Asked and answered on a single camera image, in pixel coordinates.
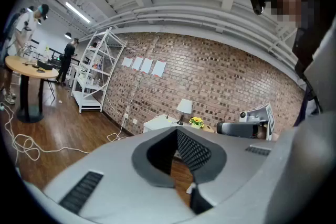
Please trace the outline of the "round wooden table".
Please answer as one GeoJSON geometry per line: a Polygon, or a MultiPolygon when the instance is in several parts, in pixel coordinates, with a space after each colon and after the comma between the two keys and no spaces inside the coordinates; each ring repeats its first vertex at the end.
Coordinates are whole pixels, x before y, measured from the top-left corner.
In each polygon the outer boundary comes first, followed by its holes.
{"type": "Polygon", "coordinates": [[[44,82],[49,79],[56,78],[58,71],[55,68],[46,70],[40,67],[33,67],[34,62],[28,62],[19,56],[7,56],[5,58],[6,65],[12,70],[20,74],[20,92],[19,92],[19,108],[17,110],[17,118],[23,123],[36,123],[43,119],[43,91],[44,82]],[[37,92],[38,106],[30,106],[28,101],[29,79],[39,79],[39,89],[37,92]]]}

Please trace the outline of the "white metal shelf rack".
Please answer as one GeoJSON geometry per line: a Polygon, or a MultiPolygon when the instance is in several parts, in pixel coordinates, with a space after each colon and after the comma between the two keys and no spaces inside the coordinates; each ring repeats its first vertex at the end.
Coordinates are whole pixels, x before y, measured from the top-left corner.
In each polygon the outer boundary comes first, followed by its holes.
{"type": "Polygon", "coordinates": [[[107,89],[125,43],[112,28],[95,32],[88,42],[75,71],[71,96],[79,112],[102,111],[107,89]]]}

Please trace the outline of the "long ceiling light strip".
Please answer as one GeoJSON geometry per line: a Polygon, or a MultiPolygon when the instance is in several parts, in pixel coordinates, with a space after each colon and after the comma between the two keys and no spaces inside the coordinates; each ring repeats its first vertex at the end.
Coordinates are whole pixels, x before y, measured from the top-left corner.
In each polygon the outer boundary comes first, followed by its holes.
{"type": "Polygon", "coordinates": [[[90,23],[90,20],[86,16],[84,16],[80,11],[76,10],[70,3],[66,2],[66,7],[69,8],[73,13],[79,16],[86,23],[88,24],[90,23]]]}

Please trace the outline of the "black box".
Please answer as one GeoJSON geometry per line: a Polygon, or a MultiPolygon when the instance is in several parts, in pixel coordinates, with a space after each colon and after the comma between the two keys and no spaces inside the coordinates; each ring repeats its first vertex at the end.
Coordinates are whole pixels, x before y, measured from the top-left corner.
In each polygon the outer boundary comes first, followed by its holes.
{"type": "Polygon", "coordinates": [[[53,65],[46,63],[46,62],[42,62],[40,60],[37,61],[37,66],[38,68],[42,68],[44,70],[52,70],[53,69],[53,65]]]}

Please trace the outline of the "white square table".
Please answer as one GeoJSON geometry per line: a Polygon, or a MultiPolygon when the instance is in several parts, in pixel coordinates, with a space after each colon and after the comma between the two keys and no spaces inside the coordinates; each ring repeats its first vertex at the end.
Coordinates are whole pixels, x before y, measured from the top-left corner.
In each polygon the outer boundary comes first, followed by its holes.
{"type": "MultiPolygon", "coordinates": [[[[143,124],[144,129],[143,129],[143,133],[148,132],[148,131],[154,131],[154,130],[158,130],[158,129],[162,129],[165,127],[175,127],[178,126],[177,124],[177,119],[170,117],[168,115],[162,114],[160,116],[156,116],[153,119],[149,120],[148,122],[145,122],[143,124]]],[[[183,123],[183,126],[189,126],[192,127],[188,123],[183,123]]]]}

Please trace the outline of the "person's black clothing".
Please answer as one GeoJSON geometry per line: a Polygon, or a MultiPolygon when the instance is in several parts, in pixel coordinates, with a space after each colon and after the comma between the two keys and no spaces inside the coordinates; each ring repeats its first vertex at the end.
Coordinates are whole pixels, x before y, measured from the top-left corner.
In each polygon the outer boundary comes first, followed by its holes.
{"type": "Polygon", "coordinates": [[[298,61],[295,65],[295,72],[306,83],[306,89],[301,104],[301,108],[294,126],[298,126],[301,122],[311,116],[320,113],[320,107],[317,96],[312,88],[311,83],[304,74],[308,66],[313,62],[313,54],[319,47],[323,38],[323,32],[319,29],[298,28],[292,52],[297,56],[298,61]]]}

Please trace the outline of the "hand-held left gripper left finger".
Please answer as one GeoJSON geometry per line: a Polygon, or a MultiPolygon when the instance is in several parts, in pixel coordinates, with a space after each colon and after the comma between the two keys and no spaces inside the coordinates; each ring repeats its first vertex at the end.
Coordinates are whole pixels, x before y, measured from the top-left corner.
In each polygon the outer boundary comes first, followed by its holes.
{"type": "Polygon", "coordinates": [[[183,222],[195,213],[175,188],[156,187],[132,165],[135,148],[157,135],[151,131],[107,143],[58,174],[44,189],[44,207],[59,222],[183,222]],[[61,201],[88,172],[102,177],[78,213],[61,201]]]}

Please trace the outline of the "yellow artificial sunflower bouquet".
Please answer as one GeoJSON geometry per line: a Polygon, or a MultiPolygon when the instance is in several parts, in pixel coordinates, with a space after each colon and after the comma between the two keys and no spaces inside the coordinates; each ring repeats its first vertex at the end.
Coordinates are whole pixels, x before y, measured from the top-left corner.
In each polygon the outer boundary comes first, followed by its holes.
{"type": "Polygon", "coordinates": [[[189,120],[189,124],[194,127],[194,128],[197,128],[197,129],[201,129],[204,127],[204,122],[201,118],[199,117],[192,117],[190,120],[189,120]]]}

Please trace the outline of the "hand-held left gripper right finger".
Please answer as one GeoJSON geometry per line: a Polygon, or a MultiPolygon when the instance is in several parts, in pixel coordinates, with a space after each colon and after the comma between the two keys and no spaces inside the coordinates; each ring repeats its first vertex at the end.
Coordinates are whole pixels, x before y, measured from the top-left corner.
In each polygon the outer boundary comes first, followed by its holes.
{"type": "Polygon", "coordinates": [[[261,168],[273,143],[176,128],[176,146],[193,176],[183,215],[265,215],[273,189],[261,168]]]}

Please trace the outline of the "white table lamp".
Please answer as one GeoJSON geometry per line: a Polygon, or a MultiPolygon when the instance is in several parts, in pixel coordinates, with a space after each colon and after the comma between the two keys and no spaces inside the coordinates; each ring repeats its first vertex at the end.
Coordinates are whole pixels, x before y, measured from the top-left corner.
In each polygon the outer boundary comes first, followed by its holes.
{"type": "Polygon", "coordinates": [[[192,103],[191,100],[182,99],[178,104],[176,110],[181,113],[181,117],[177,121],[178,125],[183,125],[183,119],[186,114],[192,114],[192,103]]]}

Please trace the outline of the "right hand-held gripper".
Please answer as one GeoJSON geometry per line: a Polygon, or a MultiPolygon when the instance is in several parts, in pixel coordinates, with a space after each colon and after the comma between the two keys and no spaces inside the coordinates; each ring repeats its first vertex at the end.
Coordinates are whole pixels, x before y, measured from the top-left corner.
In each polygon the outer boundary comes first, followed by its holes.
{"type": "MultiPolygon", "coordinates": [[[[248,122],[258,123],[259,125],[266,124],[266,140],[272,140],[272,133],[275,127],[275,119],[270,103],[253,108],[248,111],[248,122]]],[[[257,136],[258,125],[247,122],[239,123],[217,123],[217,133],[222,135],[253,138],[257,136]]]]}

